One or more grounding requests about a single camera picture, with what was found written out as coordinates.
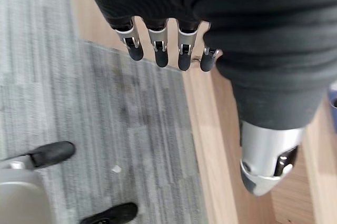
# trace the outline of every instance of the black sneaker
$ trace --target black sneaker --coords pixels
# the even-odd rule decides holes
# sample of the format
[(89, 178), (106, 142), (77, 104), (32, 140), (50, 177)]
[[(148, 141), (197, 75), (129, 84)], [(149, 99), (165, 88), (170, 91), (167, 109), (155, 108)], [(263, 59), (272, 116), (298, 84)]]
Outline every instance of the black sneaker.
[(126, 203), (87, 217), (80, 224), (125, 224), (132, 221), (137, 213), (138, 207), (135, 203)]

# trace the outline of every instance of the robotic hand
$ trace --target robotic hand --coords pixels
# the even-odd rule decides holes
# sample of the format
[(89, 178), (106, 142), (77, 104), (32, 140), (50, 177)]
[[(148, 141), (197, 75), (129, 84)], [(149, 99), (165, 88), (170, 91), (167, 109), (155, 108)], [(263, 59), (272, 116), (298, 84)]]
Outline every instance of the robotic hand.
[(233, 87), (241, 122), (242, 180), (256, 196), (293, 168), (306, 125), (337, 79), (337, 0), (96, 0), (134, 60), (143, 57), (133, 16), (143, 18), (165, 67), (169, 17), (179, 24), (179, 68), (190, 66), (200, 21), (201, 69), (216, 66)]

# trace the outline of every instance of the black shoe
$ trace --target black shoe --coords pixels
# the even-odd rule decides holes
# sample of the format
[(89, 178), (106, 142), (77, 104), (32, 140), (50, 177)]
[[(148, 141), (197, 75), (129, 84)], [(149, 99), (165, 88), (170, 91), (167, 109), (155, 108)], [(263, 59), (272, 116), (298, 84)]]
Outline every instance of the black shoe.
[(126, 203), (87, 217), (80, 224), (125, 224), (132, 221), (137, 213), (138, 207), (135, 203)]
[(45, 168), (51, 165), (59, 164), (71, 158), (76, 152), (75, 145), (70, 141), (57, 141), (52, 144), (42, 145), (27, 153), (8, 157), (9, 160), (20, 156), (30, 156), (35, 169)]

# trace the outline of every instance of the wooden floor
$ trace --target wooden floor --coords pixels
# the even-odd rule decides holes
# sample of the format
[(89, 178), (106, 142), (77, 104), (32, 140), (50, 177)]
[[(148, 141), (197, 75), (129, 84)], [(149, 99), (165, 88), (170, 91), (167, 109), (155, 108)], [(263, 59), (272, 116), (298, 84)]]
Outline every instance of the wooden floor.
[[(82, 38), (126, 50), (93, 0), (73, 0)], [(137, 22), (147, 58), (153, 48)], [(201, 55), (201, 27), (194, 56)], [(169, 24), (170, 65), (176, 67), (176, 25)], [(337, 220), (337, 136), (327, 101), (309, 126), (296, 168), (271, 194), (255, 198), (240, 176), (239, 130), (230, 82), (198, 65), (183, 74), (210, 224), (333, 224)]]

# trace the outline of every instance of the black knit fabric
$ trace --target black knit fabric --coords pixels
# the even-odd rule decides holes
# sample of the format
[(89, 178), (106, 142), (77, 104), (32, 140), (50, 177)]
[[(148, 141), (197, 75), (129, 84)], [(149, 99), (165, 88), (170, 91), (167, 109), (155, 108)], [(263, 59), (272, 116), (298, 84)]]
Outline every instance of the black knit fabric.
[(108, 22), (139, 15), (209, 21), (207, 46), (224, 51), (241, 119), (290, 129), (308, 124), (337, 79), (337, 0), (96, 0)]

